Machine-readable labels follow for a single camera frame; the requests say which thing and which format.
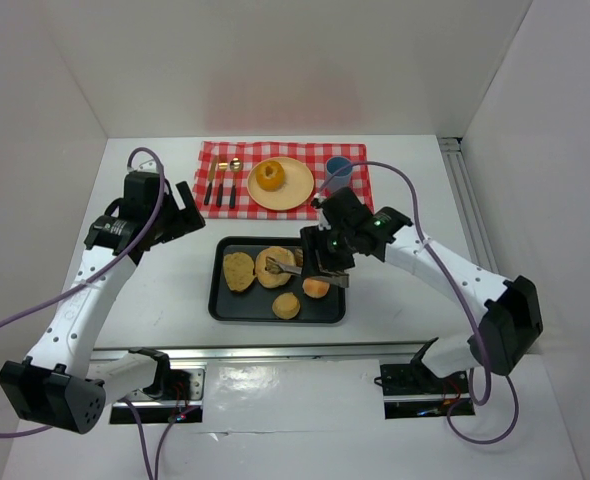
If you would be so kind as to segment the orange glazed donut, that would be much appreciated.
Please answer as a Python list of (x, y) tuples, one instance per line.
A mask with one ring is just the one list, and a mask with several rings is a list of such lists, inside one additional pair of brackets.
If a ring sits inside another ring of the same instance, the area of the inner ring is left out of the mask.
[(255, 170), (256, 182), (264, 191), (279, 190), (285, 182), (285, 177), (282, 164), (276, 160), (261, 162)]

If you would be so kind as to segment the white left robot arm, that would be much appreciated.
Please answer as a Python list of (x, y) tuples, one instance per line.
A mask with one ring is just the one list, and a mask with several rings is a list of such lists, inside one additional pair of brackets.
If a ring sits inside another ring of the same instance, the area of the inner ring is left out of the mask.
[(143, 255), (204, 225), (187, 183), (171, 186), (152, 172), (126, 175), (122, 197), (89, 227), (72, 295), (60, 301), (25, 358), (1, 368), (0, 386), (20, 419), (85, 434), (106, 406), (132, 392), (151, 398), (165, 393), (171, 377), (166, 354), (131, 348), (101, 365), (92, 365), (91, 356)]

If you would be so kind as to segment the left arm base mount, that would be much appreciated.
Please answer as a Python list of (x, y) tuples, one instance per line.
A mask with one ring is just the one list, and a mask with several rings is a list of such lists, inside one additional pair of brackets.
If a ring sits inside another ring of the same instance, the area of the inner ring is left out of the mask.
[(143, 390), (135, 390), (126, 398), (143, 425), (168, 424), (171, 420), (179, 424), (198, 424), (203, 420), (205, 379), (203, 366), (173, 367), (161, 394), (151, 396)]

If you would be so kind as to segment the metal tongs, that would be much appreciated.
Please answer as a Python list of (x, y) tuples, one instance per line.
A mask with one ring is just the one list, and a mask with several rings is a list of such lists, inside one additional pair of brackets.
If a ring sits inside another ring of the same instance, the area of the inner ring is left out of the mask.
[(321, 272), (309, 275), (304, 272), (302, 267), (287, 265), (277, 261), (273, 257), (266, 258), (266, 270), (271, 274), (290, 274), (301, 277), (303, 279), (313, 279), (316, 281), (323, 281), (330, 285), (346, 289), (350, 286), (349, 275), (344, 272)]

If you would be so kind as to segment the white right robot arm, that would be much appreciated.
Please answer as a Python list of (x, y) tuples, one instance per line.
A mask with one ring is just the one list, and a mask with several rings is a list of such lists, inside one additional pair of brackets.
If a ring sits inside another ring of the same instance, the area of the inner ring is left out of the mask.
[(303, 277), (346, 280), (357, 254), (373, 256), (415, 276), (472, 317), (472, 332), (428, 341), (413, 362), (437, 378), (488, 367), (508, 376), (543, 331), (538, 293), (523, 276), (513, 280), (487, 271), (420, 234), (401, 212), (372, 212), (342, 188), (315, 197), (316, 226), (300, 232)]

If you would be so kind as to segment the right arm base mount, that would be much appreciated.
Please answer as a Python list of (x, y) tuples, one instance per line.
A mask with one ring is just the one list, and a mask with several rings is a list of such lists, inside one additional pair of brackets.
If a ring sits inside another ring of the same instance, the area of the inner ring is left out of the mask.
[(475, 414), (464, 371), (439, 378), (421, 363), (435, 342), (427, 342), (409, 362), (380, 365), (373, 383), (382, 391), (386, 419), (446, 417), (449, 411), (454, 416)]

